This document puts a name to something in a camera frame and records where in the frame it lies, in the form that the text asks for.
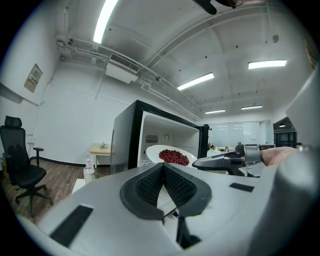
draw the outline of ceiling light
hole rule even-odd
[[[219,113],[219,112],[225,112],[225,109],[222,110],[216,110],[216,111],[209,111],[209,112],[205,112],[206,114],[212,114],[212,113]]]
[[[262,108],[262,105],[259,105],[259,106],[245,106],[245,107],[242,107],[241,109],[242,110],[248,110],[248,109],[259,109],[259,108]]]
[[[259,69],[259,68],[269,68],[269,67],[284,67],[287,64],[286,60],[269,60],[269,61],[259,61],[259,62],[249,62],[248,69]]]
[[[201,83],[201,82],[207,81],[207,80],[212,79],[212,78],[215,78],[215,76],[214,76],[213,73],[206,74],[206,75],[204,75],[204,76],[201,76],[201,77],[199,77],[199,78],[197,78],[197,79],[195,79],[195,80],[192,80],[192,81],[190,81],[190,82],[187,82],[187,83],[179,86],[179,87],[178,87],[178,90],[181,91],[181,90],[186,89],[186,88],[188,88],[188,87],[190,87],[190,86],[194,86],[194,85],[196,85],[196,84],[199,84],[199,83]]]
[[[96,23],[93,41],[101,44],[102,38],[105,33],[105,29],[108,23],[108,20],[113,12],[118,0],[105,0],[103,7],[101,9],[98,21]]]

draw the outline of chair headrest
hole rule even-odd
[[[6,115],[4,125],[10,128],[21,128],[22,122],[21,122],[21,119],[18,117],[12,117],[12,116]]]

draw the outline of ceiling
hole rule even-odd
[[[273,130],[275,132],[288,131],[288,130],[295,131],[295,127],[291,123],[289,117],[286,117],[286,118],[280,120],[279,122],[274,123]]]
[[[91,53],[110,56],[109,48],[146,66],[153,72],[142,68],[140,77],[198,116],[270,105],[302,72],[309,72],[304,32],[276,1],[268,1],[269,12],[264,1],[248,1],[236,9],[212,3],[216,15],[193,0],[119,0],[102,48],[91,43],[104,0],[62,0],[54,7],[55,35],[57,40],[73,39],[73,45]],[[285,67],[248,70],[248,62],[282,59],[287,60]],[[174,88],[210,72],[214,79],[181,92]]]

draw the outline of wall sign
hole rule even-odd
[[[27,79],[24,83],[24,87],[33,93],[37,87],[37,84],[38,84],[42,74],[43,73],[40,70],[40,68],[38,67],[38,65],[34,64],[29,76],[27,77]]]
[[[252,131],[250,136],[251,136],[251,140],[256,140],[257,139],[257,134],[256,134],[255,131]]]

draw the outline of white bottle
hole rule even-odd
[[[95,177],[95,171],[94,169],[91,167],[91,161],[90,159],[87,159],[85,161],[85,168],[83,169],[83,176],[84,176],[84,182],[85,184],[93,181],[96,179]]]

